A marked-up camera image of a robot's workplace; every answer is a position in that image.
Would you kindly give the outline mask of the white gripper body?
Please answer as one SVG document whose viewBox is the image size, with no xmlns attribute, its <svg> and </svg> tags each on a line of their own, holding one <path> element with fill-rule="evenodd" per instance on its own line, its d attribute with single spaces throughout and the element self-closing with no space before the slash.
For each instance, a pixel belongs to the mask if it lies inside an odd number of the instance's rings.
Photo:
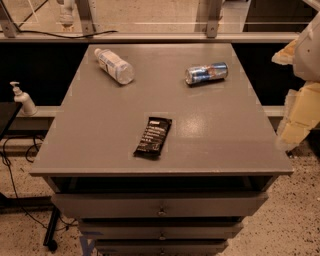
<svg viewBox="0 0 320 256">
<path fill-rule="evenodd" d="M 317 13 L 297 39 L 293 71 L 305 81 L 320 81 L 320 13 Z"/>
</svg>

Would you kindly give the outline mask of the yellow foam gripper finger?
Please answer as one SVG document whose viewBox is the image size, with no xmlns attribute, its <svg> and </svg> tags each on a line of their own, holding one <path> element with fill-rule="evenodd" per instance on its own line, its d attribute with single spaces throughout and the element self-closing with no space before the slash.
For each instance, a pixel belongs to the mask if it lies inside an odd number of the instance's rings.
<svg viewBox="0 0 320 256">
<path fill-rule="evenodd" d="M 293 150 L 319 123 L 320 83 L 307 81 L 298 91 L 290 89 L 277 128 L 277 147 L 282 151 Z"/>
<path fill-rule="evenodd" d="M 297 40 L 292 40 L 283 49 L 276 52 L 271 61 L 279 65 L 292 65 Z"/>
</svg>

